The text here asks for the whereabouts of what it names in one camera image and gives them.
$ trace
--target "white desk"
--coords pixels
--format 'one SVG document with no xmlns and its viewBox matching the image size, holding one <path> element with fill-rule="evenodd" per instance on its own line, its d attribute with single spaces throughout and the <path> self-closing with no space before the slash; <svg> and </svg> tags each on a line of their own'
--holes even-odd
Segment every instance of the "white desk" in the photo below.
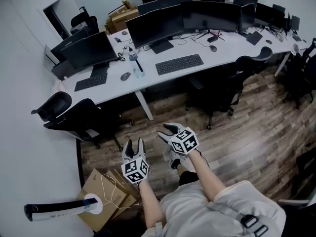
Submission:
<svg viewBox="0 0 316 237">
<path fill-rule="evenodd" d="M 194 43 L 191 39 L 186 39 L 187 43 L 184 45 L 178 45 L 178 40 L 176 39 L 171 40 L 170 42 L 174 45 L 174 48 L 160 54 L 155 54 L 151 49 L 144 51 L 143 48 L 140 48 L 136 50 L 136 52 L 138 52 L 138 61 L 145 72 L 145 76 L 140 79 L 136 78 L 131 69 L 131 65 L 128 60 L 128 49 L 126 49 L 124 51 L 124 57 L 126 58 L 125 62 L 117 61 L 110 63 L 106 84 L 74 92 L 77 81 L 90 77 L 92 71 L 91 67 L 63 81 L 63 85 L 66 92 L 71 95 L 73 105 L 85 98 L 90 98 L 95 104 L 100 104 L 134 92 L 149 120 L 153 120 L 153 115 L 146 103 L 146 100 L 144 99 L 142 92 L 140 91 L 141 89 L 194 72 L 228 64 L 236 61 L 243 55 L 257 56 L 259 55 L 261 48 L 264 46 L 270 47 L 274 54 L 284 52 L 288 53 L 279 67 L 279 71 L 282 69 L 287 58 L 289 57 L 289 52 L 291 51 L 294 43 L 297 43 L 300 49 L 306 49 L 309 47 L 307 43 L 303 41 L 296 42 L 292 37 L 288 37 L 288 39 L 285 39 L 284 42 L 280 42 L 275 36 L 266 30 L 261 32 L 261 34 L 263 35 L 263 38 L 257 43 L 257 45 L 254 46 L 237 33 L 223 32 L 222 38 L 225 39 L 225 41 L 218 39 L 216 42 L 212 43 L 217 47 L 217 52 L 212 52 L 209 47 L 203 47 L 199 43 Z M 204 45 L 209 45 L 207 39 L 211 36 L 212 35 L 205 35 L 204 37 L 198 39 L 198 41 Z M 128 40 L 130 39 L 130 35 L 128 34 L 124 36 L 121 34 L 121 32 L 118 32 L 109 36 L 110 42 L 116 53 L 122 52 L 123 47 L 127 44 L 135 50 L 133 44 L 129 44 L 128 41 L 117 43 L 114 40 L 114 37 L 117 37 L 121 40 Z M 273 44 L 266 43 L 266 40 L 271 40 Z M 204 64 L 198 67 L 179 70 L 162 76 L 158 75 L 155 66 L 156 63 L 192 54 L 199 54 Z M 128 78 L 128 80 L 121 81 L 120 76 L 126 72 L 130 72 L 131 76 Z"/>
</svg>

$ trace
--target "person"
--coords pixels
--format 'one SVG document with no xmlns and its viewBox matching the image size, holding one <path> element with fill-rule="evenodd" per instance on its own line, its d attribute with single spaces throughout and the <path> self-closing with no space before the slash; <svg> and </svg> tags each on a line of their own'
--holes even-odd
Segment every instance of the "person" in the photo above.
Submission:
<svg viewBox="0 0 316 237">
<path fill-rule="evenodd" d="M 172 132 L 158 132 L 166 143 L 185 130 L 178 123 L 164 127 Z M 138 151 L 145 152 L 139 141 Z M 170 150 L 169 167 L 178 171 L 179 188 L 160 202 L 147 179 L 138 183 L 147 227 L 143 237 L 281 236 L 286 216 L 275 202 L 248 181 L 226 187 L 196 148 L 186 155 L 196 173 L 181 164 L 182 156 Z"/>
</svg>

